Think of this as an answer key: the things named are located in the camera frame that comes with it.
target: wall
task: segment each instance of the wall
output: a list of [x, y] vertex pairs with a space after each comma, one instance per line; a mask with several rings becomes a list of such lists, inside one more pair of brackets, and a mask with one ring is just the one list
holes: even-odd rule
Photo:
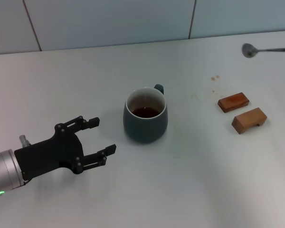
[[191, 38], [285, 30], [285, 0], [197, 0]]
[[39, 51], [22, 0], [0, 0], [0, 54]]
[[42, 50], [188, 39], [194, 0], [26, 0]]

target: stain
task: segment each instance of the stain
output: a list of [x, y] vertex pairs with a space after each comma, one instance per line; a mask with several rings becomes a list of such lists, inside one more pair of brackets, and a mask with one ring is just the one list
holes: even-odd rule
[[194, 97], [195, 97], [197, 100], [200, 100], [199, 97], [198, 97], [195, 93], [192, 93], [192, 94], [191, 94], [191, 100], [192, 100]]

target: small wooden block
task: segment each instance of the small wooden block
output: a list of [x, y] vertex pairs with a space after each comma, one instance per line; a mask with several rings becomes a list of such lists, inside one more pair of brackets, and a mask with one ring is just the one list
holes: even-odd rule
[[234, 94], [218, 101], [218, 105], [225, 113], [244, 107], [248, 105], [248, 103], [249, 100], [243, 93]]
[[260, 108], [255, 108], [246, 113], [234, 117], [232, 126], [237, 133], [242, 134], [252, 126], [261, 126], [267, 119], [267, 116]]

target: robotic arm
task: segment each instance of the robotic arm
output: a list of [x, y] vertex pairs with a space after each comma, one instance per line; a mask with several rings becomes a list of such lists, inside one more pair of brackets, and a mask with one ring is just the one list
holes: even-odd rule
[[48, 140], [31, 145], [24, 135], [20, 136], [22, 149], [0, 152], [0, 195], [58, 168], [68, 168], [74, 174], [80, 174], [105, 165], [107, 156], [115, 153], [116, 145], [84, 156], [81, 142], [75, 135], [80, 130], [98, 125], [98, 117], [86, 121], [80, 116], [57, 124], [55, 134]]

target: dark liquid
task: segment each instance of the dark liquid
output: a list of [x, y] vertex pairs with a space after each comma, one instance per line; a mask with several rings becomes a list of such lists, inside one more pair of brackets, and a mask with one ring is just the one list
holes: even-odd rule
[[141, 118], [152, 118], [160, 114], [159, 111], [148, 107], [137, 108], [132, 113]]

